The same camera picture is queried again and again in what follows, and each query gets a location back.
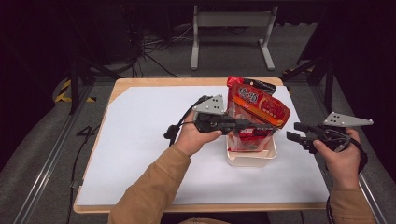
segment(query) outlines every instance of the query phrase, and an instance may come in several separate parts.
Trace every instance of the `wooden table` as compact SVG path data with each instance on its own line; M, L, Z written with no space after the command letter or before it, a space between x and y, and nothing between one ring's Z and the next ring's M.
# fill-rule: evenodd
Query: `wooden table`
M276 78L276 77L254 77L254 79L258 79L258 80L261 80L261 81L264 81L264 82L272 83L272 84L274 84L276 86L283 86L282 81L279 78ZM181 88L187 87L187 86L191 86L192 88L193 88L193 86L200 86L200 87L201 86L214 86L214 87L217 87L217 86L221 86L222 87L222 86L224 86L225 87L226 86L226 81L227 81L226 77L225 78L124 78L124 79L119 79L116 82L114 90L113 90L113 92L112 92L112 94L110 96L109 105L114 103L114 102L116 102L116 99L117 99L117 101L119 101L119 99L120 99L119 97L122 96L123 93L127 92L127 90L129 88L131 88L131 87L137 87L137 88L142 88L142 87L173 87L173 86L181 87ZM294 109L294 106L291 105L291 107L292 108L290 109L290 111L294 111L293 113L296 113L295 109ZM92 151L92 154L91 154L91 158L90 158L89 164L87 166L86 173L84 175L84 179L86 179L87 173L88 173L88 171L90 169L90 166L92 166L93 155L95 154L95 151L98 148L98 142L99 142L99 140L101 138L103 138L102 131L103 131L104 127L105 127L104 126L105 120L108 119L108 117L107 117L108 113L109 113L109 106L107 107L105 118L104 118L104 121L102 122L103 125L101 126L101 130L100 130L99 135L98 135L98 137L96 139L96 142L94 144L93 151ZM171 124L172 122L177 122L177 121L178 120L173 120L173 121L168 121L168 122L169 122L169 124ZM200 151L200 153L194 155L193 163L191 165L196 164L196 161L194 161L195 159L199 160L199 158L198 158L199 156L204 155L205 153L207 153L207 152L203 152L203 151L207 151L207 150L202 149ZM295 180L296 187L294 187L294 186L290 187L291 191L293 189L295 189L295 188L299 188L298 186L304 183L304 178L306 178L306 179L310 179L311 178L311 176L304 175L304 173L311 172L311 170L312 170L312 172L313 172L313 174L315 176L316 182L318 182L318 185L319 185L318 188L319 189L313 189L314 192L312 194L315 195L313 197L315 197L316 199L311 201L311 202L309 202L310 200L305 202L304 200L301 200L301 199L292 199L293 195L291 195L290 196L290 202L274 203L274 197L276 198L276 196L272 195L271 196L272 199L270 200L271 203L202 203L202 202L199 202L199 203L188 203L188 204L181 203L181 204L172 204L171 206L169 206L165 210L165 212L232 212L232 211L276 211L276 210L324 209L325 208L325 201L326 201L327 196L328 196L328 191L327 191L327 188L326 188L326 186L324 184L324 180L321 178L320 170L318 169L318 165L316 164L315 158L312 155L308 155L308 153L306 153L301 148L295 148L295 149L291 150L290 152L291 153L298 153L299 157L301 157L301 159L298 159L298 160L307 160L307 161L302 161L301 162L302 166L305 166L308 163L310 163L311 164L310 166L312 166L312 167L303 168L304 170L301 171L301 174L303 175L302 179ZM281 159L282 156L283 157L287 156L286 155L287 153L284 153L284 154L285 155L280 155L279 159L277 161L271 161L272 162L272 163L270 162L270 164L272 164L271 167L268 166L268 168L264 168L264 169L267 169L267 172L268 172L269 169L271 169L273 167L276 167L276 164L279 161L282 161L282 159ZM226 167L226 168L227 167L231 167L228 164L227 164L228 166L224 165L223 164L224 162L225 161L221 161L223 167ZM295 172L294 170L298 169L298 168L299 167L292 168L291 170L293 172ZM282 171L282 169L285 169L285 168L276 168L276 169L279 169L278 171L280 173L287 172L287 170ZM185 177L185 180L183 181L182 186L180 187L179 191L183 191L184 190L184 189L182 189L182 187L185 184L185 182L189 181L189 180L186 180L186 178L188 178L189 176L191 176L191 174L187 173L186 177ZM284 184L281 183L281 185L285 185L285 186L293 185L293 182L291 182L289 184L288 183L284 183ZM114 204L116 203L116 202L112 202L114 204L93 204L93 203L92 204L90 204L90 203L84 203L83 204L82 202L79 202L79 201L82 201L80 199L80 194L81 194L81 190L82 190L83 187L80 187L80 189L78 191L77 199L76 199L75 204L74 204L74 210L77 213L108 213L109 210L111 209L111 207L114 206ZM101 194L101 195L97 195L97 196L98 197L106 196L109 193L98 193L98 194Z

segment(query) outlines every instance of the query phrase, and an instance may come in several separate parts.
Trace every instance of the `white surface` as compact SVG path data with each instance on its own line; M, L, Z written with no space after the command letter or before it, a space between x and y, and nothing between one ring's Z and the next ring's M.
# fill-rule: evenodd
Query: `white surface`
M168 147L163 134L202 95L222 94L225 86L133 87L106 113L76 205L113 205ZM227 162L225 136L206 144L192 163L174 204L323 203L328 191L313 155L286 138L299 121L286 87L274 97L291 111L276 137L277 155L265 167L235 167Z

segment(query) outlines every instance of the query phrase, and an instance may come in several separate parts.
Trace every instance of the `white stand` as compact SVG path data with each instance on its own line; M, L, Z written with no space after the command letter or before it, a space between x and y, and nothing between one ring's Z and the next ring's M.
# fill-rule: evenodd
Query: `white stand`
M193 31L194 38L191 54L191 70L198 69L199 38L198 27L220 27L220 26L239 26L239 27L265 27L264 39L259 39L262 55L268 70L274 70L275 66L272 61L270 51L268 50L268 41L276 18L277 7L272 11L256 12L216 12L202 11L198 12L198 7L194 6Z

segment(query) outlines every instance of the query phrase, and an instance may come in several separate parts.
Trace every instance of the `floor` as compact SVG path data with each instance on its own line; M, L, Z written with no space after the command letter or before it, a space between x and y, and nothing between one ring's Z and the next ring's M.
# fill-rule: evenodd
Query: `floor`
M178 36L181 42L166 45L159 50L146 49L149 57L139 57L139 63L121 73L124 77L281 77L283 71L296 67L296 62L304 49L315 24L277 26L274 28L269 50L272 54L275 71L265 67L257 39L261 32L257 29L210 29L201 33L199 68L190 70L191 35ZM109 69L122 64L113 63ZM290 96L295 104L301 122L318 124L328 115L323 105L324 83L309 86L306 75L301 74L284 84L290 87ZM54 99L64 82L54 90ZM95 98L95 102L85 102L78 112L69 116L70 103L58 102L25 137L15 151L5 169L0 174L0 218L1 223L65 223L70 206L70 185L74 179L83 177L97 134L87 137L87 128L101 124L108 97L114 80L97 76L92 87L83 88L85 96ZM353 116L342 90L334 84L332 109L338 113ZM378 223L395 223L396 187L378 161L370 143L361 131L363 148L369 155L369 163L363 170L367 185L373 195L374 209L379 208ZM319 167L324 168L323 159L316 156ZM332 181L323 169L323 178L330 188ZM41 177L43 186L35 186ZM34 195L34 186L39 189ZM72 201L77 191L73 190ZM323 210L283 211L267 213L270 223L327 223ZM106 214L81 215L73 211L69 223L106 223Z

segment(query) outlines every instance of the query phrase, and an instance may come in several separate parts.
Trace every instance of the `sleeve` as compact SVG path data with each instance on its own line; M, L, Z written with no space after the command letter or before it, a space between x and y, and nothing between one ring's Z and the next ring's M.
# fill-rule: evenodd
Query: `sleeve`
M129 187L108 215L109 224L160 223L191 163L171 146Z
M375 224L372 210L361 189L333 189L330 206L335 224Z

